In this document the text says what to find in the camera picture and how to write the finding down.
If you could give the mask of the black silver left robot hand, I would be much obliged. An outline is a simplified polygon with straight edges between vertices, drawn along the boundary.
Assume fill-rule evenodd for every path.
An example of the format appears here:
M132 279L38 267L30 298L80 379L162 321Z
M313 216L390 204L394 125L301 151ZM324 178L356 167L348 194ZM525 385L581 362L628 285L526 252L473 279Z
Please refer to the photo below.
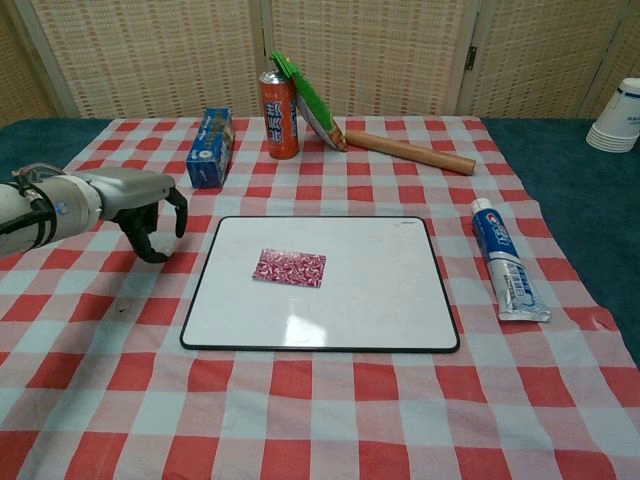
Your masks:
M75 176L97 191L102 205L100 218L119 225L141 260L151 264L168 260L168 254L154 249L149 234L157 229L161 200L175 209L175 236L181 238L185 233L188 202L177 190L172 176L121 167L82 170Z

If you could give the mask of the red patterned candy packet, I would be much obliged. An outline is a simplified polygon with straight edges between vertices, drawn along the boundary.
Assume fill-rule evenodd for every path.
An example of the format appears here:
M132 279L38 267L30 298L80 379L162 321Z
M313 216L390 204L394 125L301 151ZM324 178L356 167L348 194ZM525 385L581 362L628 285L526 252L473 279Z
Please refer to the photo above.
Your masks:
M319 288L322 284L325 265L325 255L263 249L252 274L252 279Z

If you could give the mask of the white board black frame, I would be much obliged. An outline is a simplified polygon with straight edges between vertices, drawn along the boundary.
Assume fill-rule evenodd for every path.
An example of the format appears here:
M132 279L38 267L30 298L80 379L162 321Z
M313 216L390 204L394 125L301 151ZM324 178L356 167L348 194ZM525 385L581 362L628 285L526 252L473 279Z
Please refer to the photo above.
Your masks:
M319 266L318 286L260 279L271 251ZM453 353L459 334L418 217L229 216L180 335L193 350Z

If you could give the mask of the blue rectangular carton box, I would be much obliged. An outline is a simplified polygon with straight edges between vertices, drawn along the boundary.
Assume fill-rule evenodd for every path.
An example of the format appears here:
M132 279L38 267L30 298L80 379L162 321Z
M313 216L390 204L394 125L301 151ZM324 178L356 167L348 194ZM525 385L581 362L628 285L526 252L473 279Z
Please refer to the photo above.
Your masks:
M224 184L234 140L232 109L207 108L186 159L194 189L220 188Z

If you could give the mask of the woven bamboo screen panel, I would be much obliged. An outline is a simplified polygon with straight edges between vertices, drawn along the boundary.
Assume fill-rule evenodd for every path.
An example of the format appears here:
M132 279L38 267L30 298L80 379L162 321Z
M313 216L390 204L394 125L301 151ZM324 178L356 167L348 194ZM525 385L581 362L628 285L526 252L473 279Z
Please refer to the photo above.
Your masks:
M0 0L53 113L259 114L260 0Z
M0 127L65 117L15 0L0 0Z
M596 118L625 78L640 78L640 0L625 0L579 116Z
M452 115L481 0L260 0L268 52L336 116Z
M459 115L579 114L625 0L479 0Z

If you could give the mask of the orange drink can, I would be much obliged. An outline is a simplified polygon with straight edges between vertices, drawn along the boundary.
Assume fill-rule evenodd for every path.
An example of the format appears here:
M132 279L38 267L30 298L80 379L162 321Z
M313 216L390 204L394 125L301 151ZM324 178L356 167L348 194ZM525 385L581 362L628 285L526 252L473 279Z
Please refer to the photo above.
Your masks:
M261 73L258 82L270 156L291 159L299 151L293 82L277 69Z

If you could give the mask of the green snack bag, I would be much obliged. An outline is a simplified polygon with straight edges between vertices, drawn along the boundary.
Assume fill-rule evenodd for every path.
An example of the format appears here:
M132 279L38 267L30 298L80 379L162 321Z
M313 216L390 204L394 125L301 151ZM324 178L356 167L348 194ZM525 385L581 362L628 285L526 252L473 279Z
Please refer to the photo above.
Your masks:
M347 142L344 133L324 100L315 91L299 67L278 50L271 53L271 59L279 71L293 82L296 106L306 123L334 150L346 152Z

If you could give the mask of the wooden rolling pin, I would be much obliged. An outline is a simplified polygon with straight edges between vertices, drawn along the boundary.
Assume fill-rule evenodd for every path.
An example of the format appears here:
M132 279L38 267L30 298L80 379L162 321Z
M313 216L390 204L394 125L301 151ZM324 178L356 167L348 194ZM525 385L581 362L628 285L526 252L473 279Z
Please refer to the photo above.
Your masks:
M476 162L474 160L453 154L436 152L426 147L368 134L363 131L348 130L345 134L345 138L347 143L350 145L374 150L458 174L470 176L475 170Z

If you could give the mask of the red white checkered tablecloth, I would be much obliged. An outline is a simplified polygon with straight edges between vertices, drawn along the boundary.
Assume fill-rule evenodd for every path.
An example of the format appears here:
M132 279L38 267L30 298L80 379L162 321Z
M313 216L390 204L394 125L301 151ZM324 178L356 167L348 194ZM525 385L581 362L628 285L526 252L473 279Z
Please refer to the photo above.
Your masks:
M474 117L357 117L453 151L472 177L303 129L272 160L234 123L221 189L188 191L175 256L137 259L109 223L0 260L0 480L640 480L640 368ZM547 307L501 321L471 203L488 199ZM424 218L460 333L449 355L194 352L179 335L227 215Z

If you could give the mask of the blue white toothpaste tube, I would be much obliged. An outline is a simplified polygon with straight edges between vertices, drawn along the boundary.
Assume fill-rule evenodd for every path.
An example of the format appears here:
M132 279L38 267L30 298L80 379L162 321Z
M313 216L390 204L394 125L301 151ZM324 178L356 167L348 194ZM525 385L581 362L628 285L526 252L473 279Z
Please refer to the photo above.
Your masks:
M551 312L522 263L500 213L486 198L471 203L472 228L487 264L501 321L546 323Z

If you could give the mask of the dark blue table cover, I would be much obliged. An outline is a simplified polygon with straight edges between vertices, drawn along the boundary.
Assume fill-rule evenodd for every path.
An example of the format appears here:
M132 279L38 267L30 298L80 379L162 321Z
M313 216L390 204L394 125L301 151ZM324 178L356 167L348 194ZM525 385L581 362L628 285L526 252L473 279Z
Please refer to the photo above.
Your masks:
M640 368L640 142L623 154L584 140L588 119L483 118L484 129L583 284L613 315Z

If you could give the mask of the white paper cup stack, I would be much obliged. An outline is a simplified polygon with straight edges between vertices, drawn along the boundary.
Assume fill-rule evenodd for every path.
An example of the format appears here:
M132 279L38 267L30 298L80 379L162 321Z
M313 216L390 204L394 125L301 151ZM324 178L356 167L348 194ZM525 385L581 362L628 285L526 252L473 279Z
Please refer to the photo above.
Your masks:
M625 78L591 125L586 143L601 151L626 153L639 137L640 78Z

